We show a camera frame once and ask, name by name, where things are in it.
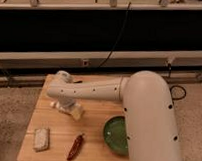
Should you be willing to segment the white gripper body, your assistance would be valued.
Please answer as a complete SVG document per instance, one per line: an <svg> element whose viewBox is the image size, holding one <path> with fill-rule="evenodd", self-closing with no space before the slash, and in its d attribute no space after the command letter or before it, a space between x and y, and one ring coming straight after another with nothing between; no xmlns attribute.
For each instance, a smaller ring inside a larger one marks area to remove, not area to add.
<svg viewBox="0 0 202 161"><path fill-rule="evenodd" d="M78 103L73 98L56 98L50 103L50 107L56 108L59 112L70 114L76 104Z"/></svg>

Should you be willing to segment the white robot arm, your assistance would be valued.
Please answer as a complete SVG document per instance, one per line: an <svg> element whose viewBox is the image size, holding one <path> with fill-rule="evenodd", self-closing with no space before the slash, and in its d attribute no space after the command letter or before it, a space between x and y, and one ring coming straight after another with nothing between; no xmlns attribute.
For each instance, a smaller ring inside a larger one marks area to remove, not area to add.
<svg viewBox="0 0 202 161"><path fill-rule="evenodd" d="M120 101L130 161L182 161L173 100L161 75L143 70L97 82L72 80L69 73L58 71L48 85L57 108L69 113L77 99Z"/></svg>

